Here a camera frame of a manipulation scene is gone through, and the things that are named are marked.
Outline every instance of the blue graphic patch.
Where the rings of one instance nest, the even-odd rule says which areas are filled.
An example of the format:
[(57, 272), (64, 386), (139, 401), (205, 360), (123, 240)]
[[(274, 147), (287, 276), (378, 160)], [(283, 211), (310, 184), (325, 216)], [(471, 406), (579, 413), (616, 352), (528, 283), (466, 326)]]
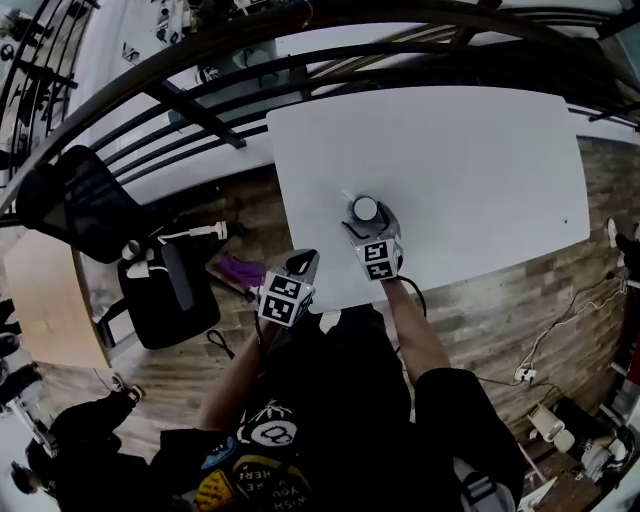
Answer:
[(209, 469), (213, 466), (217, 466), (229, 455), (236, 451), (236, 440), (233, 437), (227, 437), (224, 443), (216, 446), (210, 455), (202, 463), (200, 469)]

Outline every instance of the white marker cube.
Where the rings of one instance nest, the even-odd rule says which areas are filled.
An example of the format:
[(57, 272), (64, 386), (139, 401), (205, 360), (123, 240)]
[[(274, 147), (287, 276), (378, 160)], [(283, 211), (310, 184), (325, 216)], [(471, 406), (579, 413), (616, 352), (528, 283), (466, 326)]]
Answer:
[(309, 284), (267, 272), (258, 316), (291, 327), (309, 309), (314, 293)]
[(398, 275), (398, 245), (395, 239), (377, 240), (355, 247), (369, 281), (391, 279)]

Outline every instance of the yellow graphic patch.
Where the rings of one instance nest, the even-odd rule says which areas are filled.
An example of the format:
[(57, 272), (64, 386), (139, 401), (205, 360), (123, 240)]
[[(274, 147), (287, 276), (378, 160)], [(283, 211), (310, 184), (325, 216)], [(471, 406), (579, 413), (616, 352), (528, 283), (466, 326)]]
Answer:
[(200, 512), (211, 512), (235, 500), (233, 488), (221, 470), (205, 478), (196, 493), (196, 505)]

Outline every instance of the sneaker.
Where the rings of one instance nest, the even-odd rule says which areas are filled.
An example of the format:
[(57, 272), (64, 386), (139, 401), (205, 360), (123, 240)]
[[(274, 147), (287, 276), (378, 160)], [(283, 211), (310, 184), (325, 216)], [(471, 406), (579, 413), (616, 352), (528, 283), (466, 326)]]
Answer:
[(137, 404), (144, 398), (144, 391), (142, 391), (140, 386), (131, 386), (127, 390), (127, 396)]
[(610, 218), (607, 221), (607, 234), (609, 235), (609, 247), (614, 249), (616, 245), (616, 236), (618, 234), (618, 228), (616, 228), (616, 221)]
[(117, 373), (113, 374), (111, 377), (111, 382), (113, 383), (113, 390), (117, 393), (124, 393), (127, 390), (127, 386), (124, 385), (124, 380)]

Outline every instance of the person lying in black clothing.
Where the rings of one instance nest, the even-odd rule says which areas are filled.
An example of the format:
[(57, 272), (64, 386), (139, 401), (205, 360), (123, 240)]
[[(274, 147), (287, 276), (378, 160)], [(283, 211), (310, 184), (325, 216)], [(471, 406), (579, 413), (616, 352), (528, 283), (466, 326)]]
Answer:
[[(126, 388), (119, 377), (114, 377), (114, 384), (115, 391), (106, 398), (70, 407), (55, 419), (49, 433), (57, 443), (56, 457), (49, 457), (36, 441), (29, 443), (25, 450), (29, 467), (11, 465), (13, 482), (21, 492), (43, 490), (58, 501), (62, 512), (119, 510), (129, 499), (128, 492), (145, 482), (146, 462), (118, 453), (122, 442), (113, 434), (142, 398), (142, 390)], [(109, 482), (105, 492), (97, 494), (96, 485), (105, 482)], [(136, 499), (130, 501), (139, 506)]]
[(343, 310), (326, 335), (320, 315), (307, 313), (266, 357), (280, 329), (261, 320), (264, 346), (257, 333), (247, 339), (197, 428), (162, 432), (154, 492), (201, 512), (515, 511), (525, 471), (515, 439), (478, 379), (451, 368), (403, 283), (382, 286), (415, 423), (402, 364), (371, 305)]

